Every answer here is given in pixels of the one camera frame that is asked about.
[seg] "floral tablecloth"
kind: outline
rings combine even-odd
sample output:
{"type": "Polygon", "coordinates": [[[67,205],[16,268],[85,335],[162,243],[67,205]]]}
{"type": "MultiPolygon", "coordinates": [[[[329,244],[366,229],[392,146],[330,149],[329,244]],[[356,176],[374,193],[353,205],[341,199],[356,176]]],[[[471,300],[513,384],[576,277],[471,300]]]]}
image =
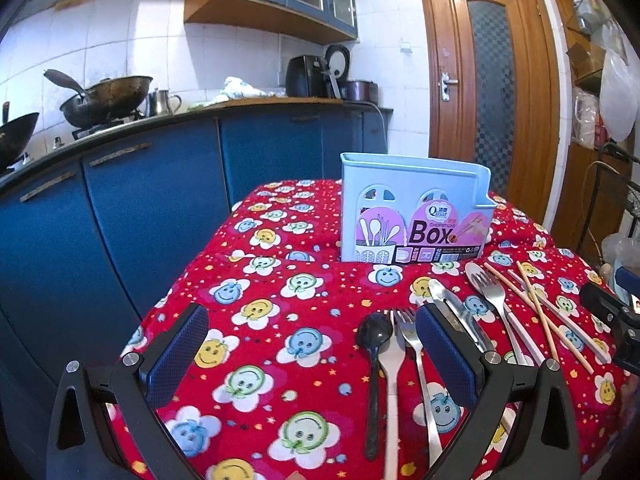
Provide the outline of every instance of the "floral tablecloth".
{"type": "MultiPolygon", "coordinates": [[[[146,316],[123,354],[143,351],[192,301],[209,311],[210,331],[172,402],[158,410],[194,468],[206,480],[285,480],[300,471],[306,480],[378,480],[381,452],[364,459],[369,362],[354,332],[375,310],[409,307],[428,297],[437,277],[465,300],[497,351],[514,361],[504,326],[475,295],[458,262],[404,267],[341,262],[340,182],[274,182],[254,190],[187,267],[165,298],[146,316]]],[[[501,272],[526,271],[535,287],[563,309],[604,348],[609,329],[579,304],[580,286],[598,275],[571,251],[554,246],[546,230],[504,199],[494,213],[482,261],[501,272]]],[[[507,303],[549,356],[538,318],[516,295],[507,303]]],[[[562,323],[556,324],[582,347],[562,323]]],[[[598,362],[589,375],[556,339],[580,436],[583,469],[597,460],[618,428],[622,370],[598,362]]],[[[449,397],[428,355],[423,360],[443,446],[465,410],[449,397]]],[[[398,379],[399,478],[419,479],[428,468],[426,425],[412,350],[398,379]]],[[[385,381],[381,409],[386,412],[385,381]]],[[[153,478],[117,409],[115,433],[133,471],[153,478]]],[[[487,478],[504,447],[497,428],[474,478],[487,478]]]]}

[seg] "door frame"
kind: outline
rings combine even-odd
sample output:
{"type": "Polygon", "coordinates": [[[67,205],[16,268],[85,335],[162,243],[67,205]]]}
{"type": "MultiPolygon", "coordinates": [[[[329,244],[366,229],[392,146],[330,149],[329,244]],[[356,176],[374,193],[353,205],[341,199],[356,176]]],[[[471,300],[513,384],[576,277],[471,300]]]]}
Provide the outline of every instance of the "door frame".
{"type": "MultiPolygon", "coordinates": [[[[547,157],[544,166],[545,175],[543,182],[543,193],[546,196],[546,203],[542,211],[535,212],[532,216],[540,216],[539,220],[545,215],[548,201],[551,196],[551,187],[554,180],[556,170],[556,158],[558,156],[558,146],[560,143],[560,73],[558,66],[558,53],[554,42],[554,34],[548,9],[544,0],[536,0],[536,5],[540,11],[542,27],[544,31],[544,43],[546,46],[546,54],[549,59],[549,76],[550,76],[550,111],[552,113],[550,121],[550,138],[554,139],[551,147],[552,152],[547,157]]],[[[434,8],[431,0],[422,0],[424,11],[424,21],[427,32],[427,54],[429,57],[429,79],[430,79],[430,136],[429,136],[429,156],[438,156],[438,126],[440,124],[440,67],[438,63],[438,45],[436,33],[436,21],[434,16],[434,8]]]]}

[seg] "black wok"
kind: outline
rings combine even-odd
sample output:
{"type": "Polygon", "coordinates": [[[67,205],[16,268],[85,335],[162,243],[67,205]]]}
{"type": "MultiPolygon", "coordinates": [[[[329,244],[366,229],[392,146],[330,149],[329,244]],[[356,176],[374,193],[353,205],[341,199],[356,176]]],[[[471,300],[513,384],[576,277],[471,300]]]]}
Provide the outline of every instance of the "black wok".
{"type": "Polygon", "coordinates": [[[40,114],[23,115],[0,126],[0,170],[15,162],[27,147],[40,114]]]}
{"type": "Polygon", "coordinates": [[[73,78],[58,70],[47,70],[44,76],[57,86],[78,92],[60,105],[65,119],[76,128],[91,128],[127,117],[145,99],[153,81],[148,76],[119,77],[83,89],[73,78]]]}

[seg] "metal fork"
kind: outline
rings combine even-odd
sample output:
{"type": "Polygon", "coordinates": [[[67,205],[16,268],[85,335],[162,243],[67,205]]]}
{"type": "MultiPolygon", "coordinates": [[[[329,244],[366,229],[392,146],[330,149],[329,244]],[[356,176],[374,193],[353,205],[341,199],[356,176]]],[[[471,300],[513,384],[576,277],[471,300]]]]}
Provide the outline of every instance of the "metal fork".
{"type": "Polygon", "coordinates": [[[422,390],[422,402],[424,405],[424,420],[427,423],[427,439],[429,441],[429,466],[431,467],[442,454],[442,443],[438,434],[436,419],[431,410],[431,399],[427,389],[427,380],[424,377],[424,367],[422,366],[422,343],[415,331],[415,314],[411,309],[396,310],[394,312],[398,320],[398,327],[404,340],[409,343],[415,351],[415,363],[418,367],[418,377],[420,378],[420,389],[422,390]]]}
{"type": "Polygon", "coordinates": [[[489,276],[486,272],[475,272],[469,277],[472,281],[472,284],[476,287],[477,290],[486,298],[486,300],[491,303],[495,309],[500,314],[500,319],[504,324],[504,327],[507,331],[507,335],[509,336],[509,341],[511,341],[511,346],[513,347],[513,354],[516,357],[516,362],[519,365],[527,365],[527,361],[524,358],[524,354],[522,353],[522,348],[520,348],[520,344],[516,339],[513,330],[511,329],[511,325],[507,320],[507,316],[504,312],[504,298],[506,297],[504,293],[504,289],[502,285],[494,280],[493,276],[489,276]]]}

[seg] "drawer handle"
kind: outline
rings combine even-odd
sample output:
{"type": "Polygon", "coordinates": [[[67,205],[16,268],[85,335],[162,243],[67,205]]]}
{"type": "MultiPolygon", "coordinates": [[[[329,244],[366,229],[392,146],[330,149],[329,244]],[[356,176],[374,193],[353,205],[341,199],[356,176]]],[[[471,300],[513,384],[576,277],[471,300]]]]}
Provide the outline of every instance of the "drawer handle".
{"type": "Polygon", "coordinates": [[[305,123],[307,121],[315,121],[319,119],[320,115],[303,115],[302,117],[292,117],[291,120],[294,123],[305,123]]]}
{"type": "Polygon", "coordinates": [[[137,150],[144,150],[151,146],[151,142],[143,142],[142,144],[137,144],[136,146],[130,146],[129,148],[123,148],[122,150],[118,150],[117,152],[110,153],[109,155],[102,156],[100,158],[96,158],[89,162],[89,166],[100,166],[100,164],[104,164],[114,158],[118,158],[119,156],[127,155],[127,153],[133,153],[137,150]]]}
{"type": "Polygon", "coordinates": [[[33,198],[39,193],[42,193],[44,190],[49,189],[50,187],[54,187],[56,184],[60,184],[60,182],[72,178],[76,176],[75,171],[69,171],[68,173],[63,173],[56,178],[52,178],[51,180],[45,182],[41,186],[38,186],[36,189],[32,189],[30,192],[25,193],[20,197],[20,202],[27,202],[28,199],[33,198]]]}

